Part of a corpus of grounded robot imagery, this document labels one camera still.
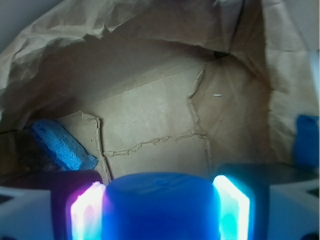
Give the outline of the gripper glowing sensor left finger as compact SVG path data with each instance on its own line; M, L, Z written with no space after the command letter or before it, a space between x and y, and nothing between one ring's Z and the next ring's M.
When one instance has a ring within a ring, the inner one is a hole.
M23 172L0 178L2 187L50 191L53 236L56 240L71 238L71 204L94 182L103 182L95 170Z

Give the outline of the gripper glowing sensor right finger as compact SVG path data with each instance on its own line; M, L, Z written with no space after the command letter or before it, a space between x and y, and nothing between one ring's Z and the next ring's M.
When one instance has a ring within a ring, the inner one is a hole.
M212 182L222 240L318 240L320 181L284 163L227 163Z

